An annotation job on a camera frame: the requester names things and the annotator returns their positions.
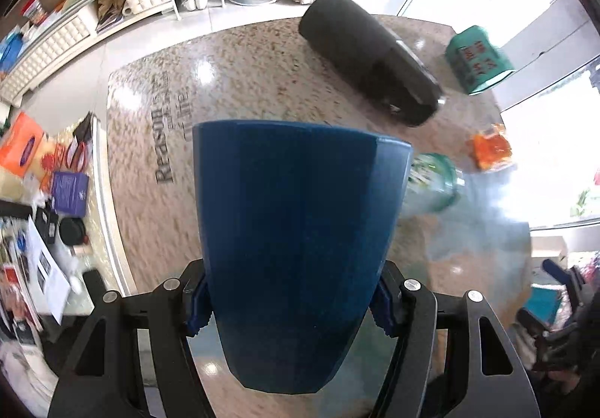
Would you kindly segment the white paper sheet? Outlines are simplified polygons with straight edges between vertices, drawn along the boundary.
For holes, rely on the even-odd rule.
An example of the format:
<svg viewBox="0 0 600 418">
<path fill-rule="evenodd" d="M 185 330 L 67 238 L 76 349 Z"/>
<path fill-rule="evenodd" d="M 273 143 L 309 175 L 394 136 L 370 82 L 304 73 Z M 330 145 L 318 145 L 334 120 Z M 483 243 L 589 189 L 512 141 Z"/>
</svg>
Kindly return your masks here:
<svg viewBox="0 0 600 418">
<path fill-rule="evenodd" d="M 39 315 L 51 315 L 61 325 L 71 287 L 32 217 L 27 219 L 27 266 L 30 273 L 27 289 L 34 309 Z"/>
</svg>

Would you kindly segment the purple box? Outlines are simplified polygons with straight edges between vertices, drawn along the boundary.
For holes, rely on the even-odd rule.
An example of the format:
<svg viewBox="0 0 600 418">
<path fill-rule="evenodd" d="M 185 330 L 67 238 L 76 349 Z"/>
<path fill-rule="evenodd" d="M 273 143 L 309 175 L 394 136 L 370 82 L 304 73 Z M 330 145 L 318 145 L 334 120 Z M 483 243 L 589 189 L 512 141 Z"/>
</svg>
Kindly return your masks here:
<svg viewBox="0 0 600 418">
<path fill-rule="evenodd" d="M 55 172 L 51 195 L 56 212 L 83 218 L 87 214 L 87 192 L 90 178 L 85 173 Z"/>
</svg>

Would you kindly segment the green label clear bottle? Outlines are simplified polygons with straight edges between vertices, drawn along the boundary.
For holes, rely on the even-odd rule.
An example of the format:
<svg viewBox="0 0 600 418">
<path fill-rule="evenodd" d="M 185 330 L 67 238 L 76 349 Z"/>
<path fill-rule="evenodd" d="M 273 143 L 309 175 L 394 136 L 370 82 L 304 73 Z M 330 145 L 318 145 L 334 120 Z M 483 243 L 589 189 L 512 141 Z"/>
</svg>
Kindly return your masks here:
<svg viewBox="0 0 600 418">
<path fill-rule="evenodd" d="M 413 158 L 400 217 L 434 214 L 453 206 L 465 186 L 463 173 L 445 155 L 421 153 Z"/>
</svg>

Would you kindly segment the teal hexagonal tin box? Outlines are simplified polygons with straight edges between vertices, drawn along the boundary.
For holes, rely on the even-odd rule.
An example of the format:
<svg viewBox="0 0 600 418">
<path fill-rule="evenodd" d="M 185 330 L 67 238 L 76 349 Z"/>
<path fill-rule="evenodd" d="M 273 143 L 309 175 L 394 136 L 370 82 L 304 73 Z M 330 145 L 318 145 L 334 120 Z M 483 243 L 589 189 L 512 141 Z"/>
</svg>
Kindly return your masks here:
<svg viewBox="0 0 600 418">
<path fill-rule="evenodd" d="M 468 95 L 492 88 L 515 70 L 504 52 L 477 25 L 456 34 L 445 50 L 445 59 Z"/>
</svg>

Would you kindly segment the black cylindrical thermos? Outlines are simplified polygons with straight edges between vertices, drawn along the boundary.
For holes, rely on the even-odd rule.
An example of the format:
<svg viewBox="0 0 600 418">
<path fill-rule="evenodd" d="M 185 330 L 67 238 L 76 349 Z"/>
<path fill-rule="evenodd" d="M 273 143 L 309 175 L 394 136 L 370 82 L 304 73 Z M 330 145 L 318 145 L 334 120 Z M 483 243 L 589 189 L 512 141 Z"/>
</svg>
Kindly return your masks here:
<svg viewBox="0 0 600 418">
<path fill-rule="evenodd" d="M 352 0 L 316 0 L 298 31 L 347 83 L 402 124 L 421 126 L 443 104 L 443 89 L 423 61 Z"/>
</svg>

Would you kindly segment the orange plastic jar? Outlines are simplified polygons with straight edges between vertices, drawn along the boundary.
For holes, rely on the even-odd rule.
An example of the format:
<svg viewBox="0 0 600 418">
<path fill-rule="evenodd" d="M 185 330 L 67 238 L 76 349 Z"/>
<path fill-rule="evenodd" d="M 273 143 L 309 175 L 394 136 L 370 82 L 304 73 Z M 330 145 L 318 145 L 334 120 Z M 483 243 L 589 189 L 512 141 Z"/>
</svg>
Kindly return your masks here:
<svg viewBox="0 0 600 418">
<path fill-rule="evenodd" d="M 512 163 L 513 150 L 505 134 L 503 124 L 492 124 L 471 137 L 471 157 L 481 171 L 500 170 Z"/>
</svg>

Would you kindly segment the orange tissue pack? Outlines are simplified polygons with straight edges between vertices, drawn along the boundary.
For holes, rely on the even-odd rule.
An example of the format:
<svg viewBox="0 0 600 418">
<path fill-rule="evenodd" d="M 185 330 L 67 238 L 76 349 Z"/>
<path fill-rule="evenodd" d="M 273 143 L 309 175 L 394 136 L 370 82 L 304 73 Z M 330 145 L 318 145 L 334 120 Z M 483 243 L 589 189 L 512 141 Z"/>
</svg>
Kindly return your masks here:
<svg viewBox="0 0 600 418">
<path fill-rule="evenodd" d="M 33 162 L 33 156 L 44 134 L 44 130 L 35 120 L 20 112 L 1 141 L 1 166 L 10 173 L 23 177 Z"/>
</svg>

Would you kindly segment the blue cup yellow inside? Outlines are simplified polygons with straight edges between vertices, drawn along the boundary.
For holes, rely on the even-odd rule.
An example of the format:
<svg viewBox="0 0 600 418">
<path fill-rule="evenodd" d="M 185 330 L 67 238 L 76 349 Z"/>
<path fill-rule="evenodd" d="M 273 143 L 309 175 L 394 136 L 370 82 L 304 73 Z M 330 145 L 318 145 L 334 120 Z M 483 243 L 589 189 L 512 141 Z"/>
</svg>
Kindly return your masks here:
<svg viewBox="0 0 600 418">
<path fill-rule="evenodd" d="M 208 295 L 243 387 L 312 394 L 335 376 L 380 280 L 412 156 L 405 141 L 344 127 L 195 126 Z"/>
</svg>

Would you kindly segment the white tufted tv cabinet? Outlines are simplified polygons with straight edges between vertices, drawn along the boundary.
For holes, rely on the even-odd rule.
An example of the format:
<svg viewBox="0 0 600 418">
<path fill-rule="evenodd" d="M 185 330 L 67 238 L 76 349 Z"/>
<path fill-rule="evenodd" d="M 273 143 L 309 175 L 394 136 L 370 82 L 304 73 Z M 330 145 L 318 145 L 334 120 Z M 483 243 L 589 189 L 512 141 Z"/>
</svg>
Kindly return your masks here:
<svg viewBox="0 0 600 418">
<path fill-rule="evenodd" d="M 25 45 L 1 81 L 1 100 L 19 107 L 23 95 L 83 52 L 124 28 L 168 11 L 172 0 L 124 0 L 124 14 L 98 30 L 98 0 L 79 0 Z"/>
</svg>

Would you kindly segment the blue plastic basket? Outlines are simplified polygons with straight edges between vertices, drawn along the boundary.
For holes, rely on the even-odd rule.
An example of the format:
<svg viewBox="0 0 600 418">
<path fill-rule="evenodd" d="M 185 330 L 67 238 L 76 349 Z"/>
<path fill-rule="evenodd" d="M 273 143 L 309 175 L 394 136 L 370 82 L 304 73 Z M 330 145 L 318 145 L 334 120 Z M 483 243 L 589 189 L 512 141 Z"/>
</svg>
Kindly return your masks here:
<svg viewBox="0 0 600 418">
<path fill-rule="evenodd" d="M 16 63 L 20 51 L 23 48 L 23 34 L 21 32 L 10 33 L 1 42 L 0 71 L 8 74 Z"/>
</svg>

